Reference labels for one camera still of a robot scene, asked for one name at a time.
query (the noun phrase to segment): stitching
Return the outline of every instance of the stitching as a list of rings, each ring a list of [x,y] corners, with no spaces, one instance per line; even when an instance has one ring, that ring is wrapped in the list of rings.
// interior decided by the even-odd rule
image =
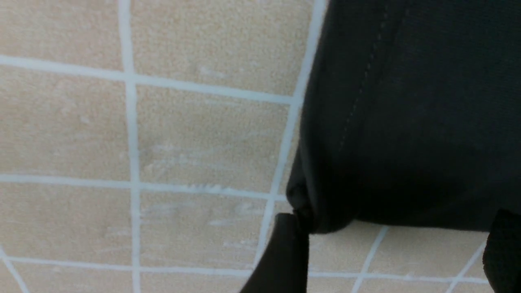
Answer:
[[[358,103],[358,100],[360,99],[360,97],[362,96],[362,94],[364,92],[364,87],[367,82],[367,77],[369,76],[369,71],[371,70],[371,65],[375,59],[375,53],[376,53],[376,49],[378,48],[378,42],[380,42],[382,39],[383,29],[385,28],[385,26],[387,24],[387,20],[388,20],[388,8],[389,8],[389,4],[386,4],[383,9],[383,19],[380,22],[380,28],[378,29],[378,34],[376,35],[376,39],[373,42],[373,46],[371,48],[371,53],[369,54],[367,65],[365,67],[364,76],[362,78],[362,81],[360,82],[360,86],[358,87],[358,95],[356,96],[355,102],[353,103],[353,108],[351,109],[351,112],[345,119],[344,130],[342,131],[342,139],[340,140],[340,146],[338,148],[339,154],[342,151],[342,148],[344,147],[345,138],[346,138],[347,132],[348,132],[348,126],[349,126],[349,123],[351,122],[351,118],[353,117],[353,115],[356,111],[356,105]]]

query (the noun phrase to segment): white grout line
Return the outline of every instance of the white grout line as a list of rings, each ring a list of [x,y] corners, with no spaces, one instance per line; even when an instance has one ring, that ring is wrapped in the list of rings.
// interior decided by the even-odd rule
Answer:
[[[295,91],[293,92],[293,97],[304,99],[307,81],[313,67],[313,60],[315,60],[320,34],[322,33],[322,16],[324,15],[326,8],[327,0],[314,1],[311,22],[309,23],[309,30],[307,33],[306,53],[304,53],[304,59],[302,60],[300,74],[296,83]]]
[[[162,88],[173,88],[182,91],[191,91],[204,94],[225,95],[237,97],[240,99],[254,100],[261,102],[270,102],[277,104],[290,104],[292,97],[286,95],[276,95],[263,92],[254,92],[248,90],[234,89],[222,86],[212,86],[209,84],[200,84],[189,81],[173,80],[163,77],[136,75],[136,82],[146,84],[148,86],[156,86]]]
[[[130,77],[136,84],[144,84],[148,86],[157,86],[162,88],[172,88],[183,91],[191,91],[205,94],[224,95],[236,97],[239,99],[270,102],[278,104],[291,104],[293,98],[285,95],[270,94],[264,92],[254,92],[248,90],[234,89],[221,86],[212,86],[208,84],[199,84],[188,81],[180,81],[175,79],[154,77],[146,75],[137,75],[132,71],[121,72],[116,70],[107,70],[99,68],[91,68],[80,65],[64,64],[53,61],[13,57],[0,54],[0,65],[14,66],[24,69],[32,69],[44,72],[53,72],[58,74],[68,74],[76,76],[87,76],[101,79],[126,81]]]
[[[277,167],[275,168],[275,173],[273,175],[273,181],[271,182],[271,190],[270,194],[278,194],[279,187],[282,181],[282,176],[284,175],[284,167],[288,162],[288,156],[291,150],[291,142],[293,140],[293,133],[295,131],[295,127],[297,127],[296,123],[299,119],[299,105],[296,103],[291,104],[288,118],[286,121],[286,127],[284,129],[284,133],[282,135],[282,142],[280,144],[279,151],[279,159],[277,161]]]
[[[35,183],[35,184],[50,184],[50,185],[69,185],[81,187],[95,187],[95,188],[117,188],[130,189],[131,183],[129,181],[114,181],[114,180],[95,180],[95,179],[80,179],[71,177],[55,177],[55,176],[38,176],[38,175],[18,175],[18,174],[0,174],[0,182],[7,183]],[[167,191],[174,193],[207,193],[207,194],[221,194],[224,196],[244,197],[253,199],[271,198],[271,194],[263,192],[255,192],[248,190],[238,190],[232,188],[223,188],[217,185],[170,185],[170,184],[155,184],[155,183],[140,183],[141,190],[149,191]],[[275,196],[275,201],[286,201],[286,197],[278,194]]]
[[[70,178],[70,177],[15,175],[15,174],[0,174],[0,182],[41,183],[41,184],[52,184],[52,185],[71,185],[71,186],[100,187],[100,188],[130,188],[130,182],[128,182],[128,181],[92,180],[92,179],[78,179],[78,178]]]
[[[12,262],[19,262],[19,263],[53,265],[53,266],[65,266],[65,267],[77,267],[77,268],[87,268],[87,269],[90,269],[90,270],[129,271],[129,272],[131,272],[133,270],[132,266],[129,266],[129,265],[114,265],[114,264],[105,264],[105,263],[42,260],[42,259],[19,258],[19,257],[6,257],[6,259],[9,260],[9,261],[12,261]]]
[[[284,134],[282,135],[282,142],[280,145],[277,167],[275,168],[273,181],[271,182],[271,198],[266,203],[266,208],[264,210],[264,216],[259,232],[257,250],[255,253],[254,266],[257,266],[259,260],[262,257],[264,247],[266,245],[269,224],[271,223],[271,219],[273,218],[273,213],[275,209],[275,201],[283,200],[278,195],[278,190],[280,188],[282,176],[284,175],[284,167],[288,162],[288,156],[291,150],[291,142],[293,140],[294,130],[295,127],[298,127],[296,124],[299,118],[299,108],[304,101],[304,94],[306,92],[307,81],[309,79],[309,74],[311,73],[313,60],[315,59],[315,53],[317,50],[318,40],[320,38],[320,32],[322,28],[322,13],[325,9],[325,0],[314,1],[311,22],[309,23],[306,52],[302,60],[301,70],[295,86],[295,91],[293,92],[293,98],[291,98],[292,100],[288,112],[288,118],[286,121]]]
[[[125,74],[121,71],[91,68],[80,65],[65,64],[53,61],[13,57],[0,54],[0,65],[14,66],[58,74],[88,76],[108,80],[124,81]]]
[[[141,267],[141,272],[147,273],[184,273],[210,276],[236,276],[248,277],[251,270],[232,270],[228,268],[205,268],[205,267]]]
[[[15,266],[11,263],[10,260],[8,260],[7,255],[5,254],[2,246],[0,246],[0,259],[2,259],[5,266],[7,267],[7,270],[11,273],[11,275],[13,275],[13,278],[18,283],[18,286],[20,287],[22,293],[29,293],[29,289],[27,288],[26,283],[23,281],[20,274],[18,274],[18,272],[16,271]]]
[[[74,262],[74,261],[56,261],[56,260],[42,260],[42,259],[31,259],[31,258],[19,258],[9,257],[0,255],[0,259],[9,262],[19,263],[30,263],[40,265],[52,265],[52,266],[64,266],[64,267],[77,267],[88,270],[106,270],[106,271],[124,271],[132,272],[133,267],[130,265],[113,265],[113,264],[102,264],[102,263],[85,263],[85,262]],[[248,277],[251,275],[252,270],[232,270],[227,268],[204,268],[204,267],[140,267],[140,272],[147,273],[185,273],[185,274],[201,274],[201,275],[214,275],[214,276],[238,276]],[[333,273],[333,272],[309,272],[309,277],[312,278],[358,278],[363,276],[366,279],[393,279],[393,280],[404,280],[410,282],[432,282],[432,283],[450,283],[453,282],[457,277],[439,278],[439,277],[411,277],[401,275],[390,275],[390,274],[361,274],[361,273]],[[460,283],[475,283],[475,284],[488,284],[486,279],[480,278],[461,278]]]
[[[132,52],[131,0],[118,1],[119,35],[121,55],[125,72],[125,92],[127,106],[128,146],[130,157],[130,214],[132,216],[132,286],[133,293],[141,293],[140,255],[141,255],[141,200],[139,180],[138,149],[138,94],[134,80],[134,57]]]
[[[254,198],[254,199],[269,199],[269,193],[237,190],[232,188],[223,188],[219,185],[170,185],[170,184],[153,184],[141,183],[141,188],[150,191],[167,191],[176,193],[208,193],[208,194],[223,194],[234,197]]]
[[[378,233],[378,236],[376,236],[375,242],[373,243],[373,245],[371,246],[371,249],[369,250],[369,253],[367,254],[364,265],[362,266],[362,271],[360,272],[360,276],[356,279],[356,282],[353,285],[353,289],[351,290],[351,293],[357,293],[358,290],[360,289],[360,286],[362,285],[362,282],[364,281],[364,278],[369,276],[367,271],[369,271],[369,266],[371,265],[371,261],[375,257],[376,251],[378,250],[378,247],[380,246],[380,243],[382,243],[382,240],[386,236],[386,233],[388,230],[389,230],[388,226],[383,226],[382,229],[380,230],[380,233]]]
[[[259,239],[257,242],[257,250],[255,251],[255,258],[253,260],[253,267],[257,267],[263,255],[264,247],[267,244],[266,239],[268,238],[269,223],[271,223],[271,219],[273,218],[274,209],[275,201],[273,199],[269,199],[266,202],[266,207],[264,208],[264,216],[260,224],[261,227],[259,232]]]
[[[452,281],[451,285],[447,289],[445,293],[452,293],[452,290],[456,287],[456,285],[461,282],[461,279],[465,276],[465,274],[470,270],[472,265],[476,262],[476,260],[479,258],[479,255],[485,250],[485,247],[487,246],[487,242],[484,241],[479,248],[474,252],[472,257],[468,260],[468,262],[465,264],[463,269],[460,271],[460,273],[454,278],[454,281]]]

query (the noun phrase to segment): black fabric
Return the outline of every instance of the black fabric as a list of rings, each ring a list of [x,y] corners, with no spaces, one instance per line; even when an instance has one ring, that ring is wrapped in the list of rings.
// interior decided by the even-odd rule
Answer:
[[[262,258],[241,293],[306,293],[309,234],[298,218],[278,214]]]
[[[330,0],[287,197],[312,234],[521,214],[521,2]]]
[[[483,253],[483,269],[494,292],[521,292],[520,215],[498,212]]]

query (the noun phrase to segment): tiled wall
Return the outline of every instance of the tiled wall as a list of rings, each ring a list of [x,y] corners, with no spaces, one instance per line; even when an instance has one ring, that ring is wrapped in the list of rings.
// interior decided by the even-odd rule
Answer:
[[[298,141],[325,0],[3,0],[0,288],[231,293]],[[486,235],[355,223],[309,292],[486,293]]]

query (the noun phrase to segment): ceramic tile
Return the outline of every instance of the ceramic tile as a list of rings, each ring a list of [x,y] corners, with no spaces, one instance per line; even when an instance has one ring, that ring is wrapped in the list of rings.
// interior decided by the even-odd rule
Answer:
[[[0,183],[0,194],[7,255],[131,264],[128,190]]]
[[[288,106],[139,87],[141,180],[269,192]]]
[[[141,293],[237,293],[245,277],[197,274],[141,274]]]
[[[292,95],[312,3],[140,0],[132,5],[136,71]]]
[[[489,284],[459,283],[452,293],[494,293]]]
[[[486,239],[485,233],[392,227],[373,258],[369,272],[454,277]]]
[[[476,262],[470,267],[468,272],[465,274],[466,277],[487,279],[485,272],[483,271],[483,253],[481,253]]]
[[[4,293],[20,293],[20,286],[4,263],[0,260],[0,284]]]
[[[125,86],[0,66],[0,173],[129,179]]]
[[[351,293],[355,278],[315,278],[307,280],[307,293]]]
[[[445,293],[448,283],[365,279],[358,293]]]
[[[266,201],[142,194],[141,265],[251,268]]]
[[[15,263],[31,293],[130,293],[132,272]]]
[[[287,202],[276,202],[277,213],[290,213]],[[272,219],[268,236],[271,236]],[[327,235],[311,235],[309,239],[309,270],[312,272],[359,273],[381,226],[353,222],[345,229]]]
[[[116,0],[3,0],[0,54],[121,70]]]
[[[279,186],[279,194],[286,193],[286,186],[288,185],[288,180],[290,179],[291,167],[293,166],[293,161],[295,160],[296,150],[299,146],[301,116],[302,116],[302,110],[299,111],[299,117],[296,121],[295,129],[293,130],[293,137],[291,139],[290,153],[288,154],[288,159],[286,161],[286,165],[284,166],[284,173],[282,173],[282,180],[280,181],[280,186]]]

